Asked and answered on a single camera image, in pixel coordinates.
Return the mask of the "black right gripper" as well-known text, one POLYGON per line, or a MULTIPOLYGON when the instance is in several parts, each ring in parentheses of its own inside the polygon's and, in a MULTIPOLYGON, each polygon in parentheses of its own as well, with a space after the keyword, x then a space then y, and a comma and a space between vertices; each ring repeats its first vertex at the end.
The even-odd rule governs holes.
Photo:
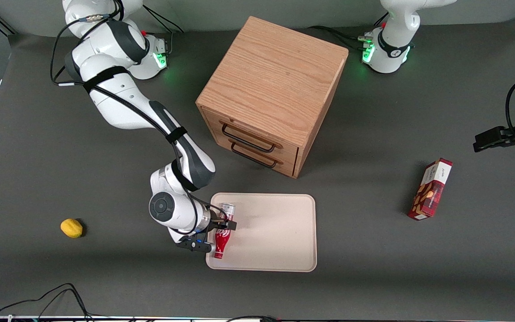
POLYGON ((213 206, 203 206, 204 216, 208 218, 207 226, 203 233, 209 233, 212 230, 236 230, 237 223, 229 219, 229 214, 222 208, 213 206))

